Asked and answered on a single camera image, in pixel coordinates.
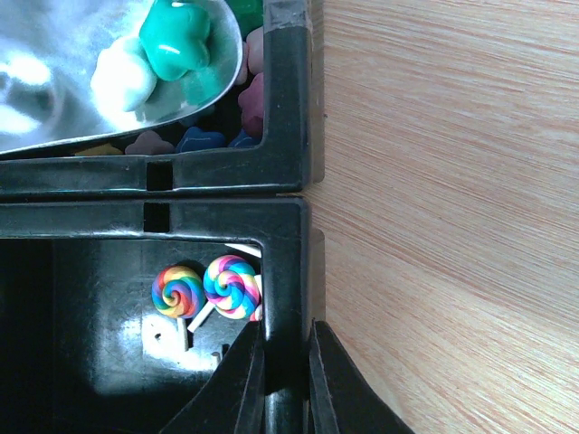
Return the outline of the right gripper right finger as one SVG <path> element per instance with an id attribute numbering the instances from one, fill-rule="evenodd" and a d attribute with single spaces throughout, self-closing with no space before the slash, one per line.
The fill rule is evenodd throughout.
<path id="1" fill-rule="evenodd" d="M 370 387 L 325 321 L 312 323 L 309 369 L 316 433 L 413 433 Z"/>

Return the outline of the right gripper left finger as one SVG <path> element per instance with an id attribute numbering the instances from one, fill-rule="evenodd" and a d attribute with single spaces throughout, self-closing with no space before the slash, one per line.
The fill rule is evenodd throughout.
<path id="1" fill-rule="evenodd" d="M 259 322 L 248 323 L 205 386 L 163 433 L 260 433 L 265 361 Z"/>

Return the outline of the metal scoop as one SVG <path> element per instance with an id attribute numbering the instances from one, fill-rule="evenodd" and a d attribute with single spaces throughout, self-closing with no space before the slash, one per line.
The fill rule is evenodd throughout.
<path id="1" fill-rule="evenodd" d="M 76 8 L 98 1 L 46 1 Z M 81 101 L 97 114 L 98 124 L 90 127 L 95 139 L 122 136 L 186 118 L 213 105 L 235 83 L 242 67 L 242 35 L 230 6 L 224 1 L 177 1 L 200 5 L 209 14 L 211 32 L 207 40 L 210 64 L 199 71 L 189 71 L 175 81 L 157 77 L 157 85 L 148 100 L 130 112 L 110 110 L 98 105 L 90 87 L 100 52 L 118 38 L 134 36 L 145 21 L 155 1 L 110 1 L 127 3 L 127 8 L 113 15 L 101 26 L 105 38 L 95 48 L 80 42 L 67 42 L 65 31 L 55 39 L 62 53 L 75 59 L 76 76 L 69 84 L 79 92 Z M 43 134 L 49 146 L 71 143 L 72 133 L 57 127 L 64 97 L 57 88 L 59 70 L 66 62 L 49 61 L 1 42 L 1 138 L 8 136 L 23 145 L 33 134 Z"/>

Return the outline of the black bin with star candies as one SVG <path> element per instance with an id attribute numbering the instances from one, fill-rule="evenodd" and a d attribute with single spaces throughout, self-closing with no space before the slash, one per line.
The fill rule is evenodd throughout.
<path id="1" fill-rule="evenodd" d="M 298 193 L 324 175 L 323 6 L 319 1 L 268 1 L 265 13 L 265 125 L 256 146 L 183 156 L 87 156 L 97 114 L 69 84 L 75 59 L 55 36 L 95 48 L 101 26 L 127 8 L 98 1 L 76 8 L 46 1 L 4 1 L 1 42 L 55 62 L 63 94 L 57 127 L 75 140 L 49 146 L 43 134 L 23 145 L 1 138 L 4 197 Z"/>

